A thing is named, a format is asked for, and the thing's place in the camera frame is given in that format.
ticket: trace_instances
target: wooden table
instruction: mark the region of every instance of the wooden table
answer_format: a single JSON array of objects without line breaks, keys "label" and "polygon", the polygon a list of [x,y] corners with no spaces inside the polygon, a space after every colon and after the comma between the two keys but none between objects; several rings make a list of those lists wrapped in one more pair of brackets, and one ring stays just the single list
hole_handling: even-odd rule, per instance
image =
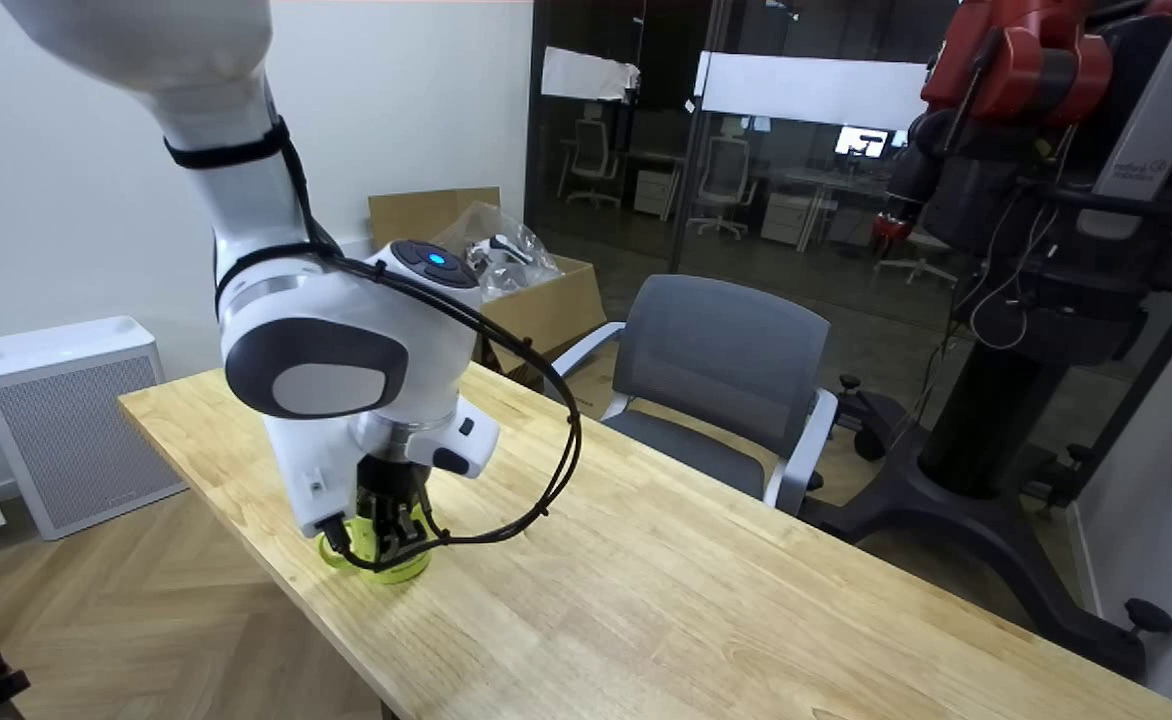
[{"label": "wooden table", "polygon": [[[483,481],[436,474],[455,531],[540,492],[561,407],[482,366]],[[152,445],[402,717],[1172,717],[1153,694],[601,424],[528,535],[445,546],[405,591],[334,570],[265,424],[221,376],[124,400]]]}]

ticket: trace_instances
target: black cable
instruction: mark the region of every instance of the black cable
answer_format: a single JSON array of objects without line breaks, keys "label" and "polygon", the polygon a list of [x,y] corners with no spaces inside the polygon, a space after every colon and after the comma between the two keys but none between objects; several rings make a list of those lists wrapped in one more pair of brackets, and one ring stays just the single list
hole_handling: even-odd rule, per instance
[{"label": "black cable", "polygon": [[509,521],[504,528],[494,528],[494,531],[477,531],[477,535],[452,535],[449,528],[436,523],[431,515],[431,504],[429,504],[429,492],[422,492],[422,508],[425,508],[425,523],[431,531],[431,538],[422,538],[422,543],[407,543],[407,546],[397,546],[388,558],[375,555],[375,558],[359,558],[352,550],[352,538],[350,538],[350,528],[344,528],[344,515],[321,523],[326,538],[355,566],[373,566],[373,570],[383,570],[392,565],[405,565],[422,550],[431,550],[431,546],[445,546],[445,543],[502,543],[502,538],[511,538],[521,535],[523,528],[533,528],[540,515],[550,515],[551,498],[568,486],[568,481],[576,474],[576,464],[580,464],[580,450],[586,450],[586,419],[580,419],[580,403],[576,403],[576,391],[568,389],[568,379],[551,366],[551,358],[546,358],[528,340],[516,340],[509,329],[494,324],[487,316],[482,316],[477,306],[412,281],[412,277],[397,277],[388,270],[383,265],[355,265],[355,260],[328,260],[328,269],[335,270],[350,270],[350,277],[359,277],[359,281],[373,281],[381,286],[392,286],[402,295],[412,295],[445,316],[452,316],[455,324],[472,329],[482,340],[494,340],[509,351],[516,351],[528,366],[538,366],[551,391],[568,403],[568,440],[565,440],[565,450],[540,492],[540,498]]}]

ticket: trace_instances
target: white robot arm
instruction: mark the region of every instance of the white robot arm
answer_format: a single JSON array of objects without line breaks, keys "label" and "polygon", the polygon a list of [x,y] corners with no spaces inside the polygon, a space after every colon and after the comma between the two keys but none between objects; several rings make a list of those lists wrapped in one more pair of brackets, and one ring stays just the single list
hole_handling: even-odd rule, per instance
[{"label": "white robot arm", "polygon": [[[455,391],[472,329],[355,281],[310,213],[301,154],[260,71],[267,0],[3,8],[63,64],[132,90],[199,186],[218,221],[224,376],[265,411],[303,531],[355,513],[370,454],[460,474],[487,464],[496,424]],[[482,302],[472,270],[422,241],[388,244],[363,269]]]}]

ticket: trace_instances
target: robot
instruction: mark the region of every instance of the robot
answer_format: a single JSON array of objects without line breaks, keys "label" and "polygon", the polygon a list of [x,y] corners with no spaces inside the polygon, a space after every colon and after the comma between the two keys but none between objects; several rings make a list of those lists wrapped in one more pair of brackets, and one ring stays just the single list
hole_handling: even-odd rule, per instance
[{"label": "robot", "polygon": [[63,64],[132,90],[218,223],[224,379],[267,424],[301,531],[334,558],[397,566],[436,543],[494,543],[550,513],[580,454],[580,417],[546,498],[502,531],[436,528],[425,474],[482,474],[496,419],[455,391],[477,333],[551,370],[482,320],[482,282],[436,244],[344,260],[317,223],[301,153],[267,80],[267,0],[3,0]]},{"label": "robot", "polygon": [[850,389],[881,474],[831,535],[888,523],[990,558],[1056,644],[1145,677],[1145,631],[1172,617],[1131,600],[1131,628],[1084,611],[1032,535],[1009,469],[1078,362],[1125,356],[1145,295],[1172,291],[1172,0],[969,0],[926,82],[929,113],[893,175],[876,241],[912,223],[972,265],[954,324],[978,340],[936,429]]}]

